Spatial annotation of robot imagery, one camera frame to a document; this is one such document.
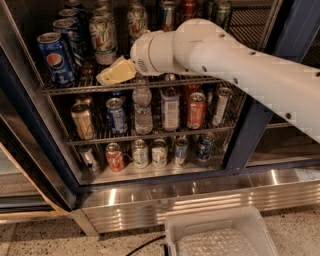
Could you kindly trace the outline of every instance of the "red can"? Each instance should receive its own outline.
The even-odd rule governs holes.
[[[181,0],[179,6],[179,24],[195,18],[198,18],[198,1]]]
[[[206,96],[201,92],[194,92],[189,98],[189,107],[187,114],[187,126],[190,129],[199,129],[203,125],[206,114]]]
[[[108,144],[105,150],[105,156],[112,171],[120,172],[124,168],[123,154],[118,143]]]

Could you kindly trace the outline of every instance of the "can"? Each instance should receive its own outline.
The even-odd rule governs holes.
[[[53,22],[53,31],[61,33],[64,39],[68,41],[75,63],[78,67],[81,67],[84,63],[84,52],[76,21],[74,19],[56,20]]]
[[[107,115],[113,135],[123,135],[128,130],[123,101],[119,98],[111,98],[106,102]]]
[[[144,140],[135,140],[132,145],[132,159],[134,167],[146,168],[149,164],[148,146]]]
[[[180,126],[180,94],[176,87],[160,89],[162,127],[167,131],[175,131]]]
[[[152,164],[156,168],[163,168],[168,163],[168,146],[163,139],[156,139],[152,143]]]
[[[189,141],[187,138],[178,138],[176,140],[176,151],[174,154],[174,163],[178,167],[182,167],[185,165],[187,158]]]
[[[37,38],[38,47],[54,83],[67,87],[76,81],[72,53],[60,33],[45,33]]]
[[[71,116],[81,139],[91,140],[95,138],[95,126],[89,105],[84,103],[74,104],[71,108]]]
[[[228,31],[230,28],[232,9],[232,5],[229,1],[218,0],[215,2],[215,17],[213,22],[225,31]]]
[[[109,167],[114,172],[120,172],[124,168],[124,159],[121,147],[118,143],[109,143],[105,149]]]
[[[195,18],[198,18],[198,1],[181,0],[179,5],[179,24]]]
[[[83,162],[86,164],[90,171],[99,171],[99,163],[97,162],[92,153],[92,146],[82,145],[78,148],[78,151],[82,157]]]
[[[128,7],[127,21],[130,46],[148,30],[148,14],[141,3],[132,3]]]
[[[214,142],[213,133],[202,133],[199,136],[196,156],[201,160],[207,160],[211,156],[211,150]]]
[[[117,59],[117,42],[112,22],[107,17],[93,17],[89,29],[96,61],[101,65],[111,65]]]
[[[203,126],[206,114],[206,96],[202,92],[194,92],[188,101],[187,126],[190,129],[199,129]]]
[[[160,3],[160,22],[164,32],[174,31],[176,26],[176,4],[174,1]]]
[[[215,107],[213,112],[212,124],[217,126],[224,122],[229,108],[233,91],[227,87],[219,87],[215,97]]]
[[[80,20],[80,10],[77,9],[64,9],[59,12],[59,16],[63,19],[73,19],[78,27],[78,33],[82,45],[82,51],[85,53],[88,50],[88,38],[86,38],[86,30],[88,30],[86,24],[82,24]]]

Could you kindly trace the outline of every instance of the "water bottle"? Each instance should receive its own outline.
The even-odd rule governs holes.
[[[136,133],[148,134],[153,128],[150,104],[152,93],[146,85],[141,84],[133,90],[132,98],[134,102],[134,123]]]

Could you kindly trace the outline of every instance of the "stainless steel panel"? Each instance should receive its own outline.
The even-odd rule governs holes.
[[[81,210],[98,233],[163,224],[172,214],[253,205],[260,211],[320,202],[320,168],[277,169],[88,194]]]

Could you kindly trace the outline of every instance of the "terrazzo floor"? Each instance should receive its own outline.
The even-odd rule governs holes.
[[[280,256],[320,255],[320,205],[262,213]],[[135,248],[164,235],[153,227],[87,237],[70,219],[0,225],[0,256],[125,256]],[[134,256],[163,256],[162,238]]]

